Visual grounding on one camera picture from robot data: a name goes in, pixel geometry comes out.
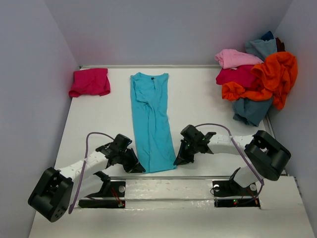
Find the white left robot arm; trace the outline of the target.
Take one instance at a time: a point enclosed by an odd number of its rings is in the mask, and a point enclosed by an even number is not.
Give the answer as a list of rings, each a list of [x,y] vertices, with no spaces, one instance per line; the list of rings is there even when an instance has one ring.
[[[129,145],[132,140],[118,134],[110,143],[85,153],[82,160],[61,168],[49,167],[41,175],[28,198],[28,205],[50,222],[72,213],[76,205],[92,202],[94,207],[124,208],[119,187],[111,183],[104,170],[116,164],[124,171],[144,173],[137,156]]]

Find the turquoise t-shirt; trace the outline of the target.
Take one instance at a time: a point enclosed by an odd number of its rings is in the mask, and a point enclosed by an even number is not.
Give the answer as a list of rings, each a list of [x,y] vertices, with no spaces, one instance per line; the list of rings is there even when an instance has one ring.
[[[137,157],[146,173],[176,168],[167,116],[169,74],[130,77],[132,121]]]

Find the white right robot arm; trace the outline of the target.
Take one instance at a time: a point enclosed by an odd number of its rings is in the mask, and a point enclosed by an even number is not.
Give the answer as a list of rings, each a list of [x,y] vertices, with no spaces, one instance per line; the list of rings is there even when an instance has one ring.
[[[264,130],[253,135],[233,136],[216,132],[203,134],[197,126],[188,125],[180,133],[182,140],[176,166],[194,162],[196,154],[240,155],[245,167],[237,168],[228,180],[214,183],[211,193],[215,197],[241,196],[256,182],[277,181],[291,158],[291,153]]]

